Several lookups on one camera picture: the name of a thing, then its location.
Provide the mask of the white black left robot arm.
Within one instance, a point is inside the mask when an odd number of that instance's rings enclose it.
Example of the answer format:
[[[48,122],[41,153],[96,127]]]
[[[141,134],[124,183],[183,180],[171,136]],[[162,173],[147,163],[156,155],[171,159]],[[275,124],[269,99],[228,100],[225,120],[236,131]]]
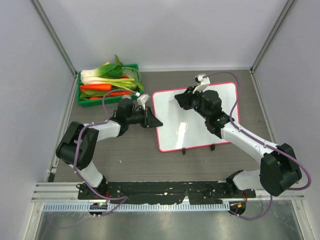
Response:
[[[148,106],[135,106],[132,99],[123,98],[109,120],[101,123],[82,124],[73,121],[56,148],[55,155],[73,168],[89,188],[89,194],[100,200],[107,195],[106,178],[93,163],[97,142],[122,136],[129,125],[142,128],[163,126]]]

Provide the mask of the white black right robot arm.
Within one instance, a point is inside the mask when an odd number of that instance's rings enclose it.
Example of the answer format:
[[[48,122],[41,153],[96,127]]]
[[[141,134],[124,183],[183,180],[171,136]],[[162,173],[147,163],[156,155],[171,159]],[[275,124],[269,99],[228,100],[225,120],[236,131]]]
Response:
[[[236,145],[259,163],[259,170],[239,170],[226,179],[225,190],[230,197],[236,198],[249,189],[262,189],[277,197],[301,180],[302,172],[293,148],[286,143],[277,145],[264,140],[243,128],[223,111],[217,91],[199,92],[188,87],[174,98],[182,109],[194,110],[203,117],[211,134]]]

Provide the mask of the pink framed whiteboard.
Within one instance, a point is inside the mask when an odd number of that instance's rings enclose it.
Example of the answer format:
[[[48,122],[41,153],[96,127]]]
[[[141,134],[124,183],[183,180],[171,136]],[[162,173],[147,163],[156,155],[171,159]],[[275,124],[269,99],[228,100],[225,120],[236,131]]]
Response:
[[[175,95],[183,93],[183,88],[156,91],[152,94],[154,116],[163,123],[156,128],[158,148],[161,152],[181,151],[212,144],[227,144],[224,139],[211,134],[205,119],[194,110],[182,109],[178,102],[169,102]]]

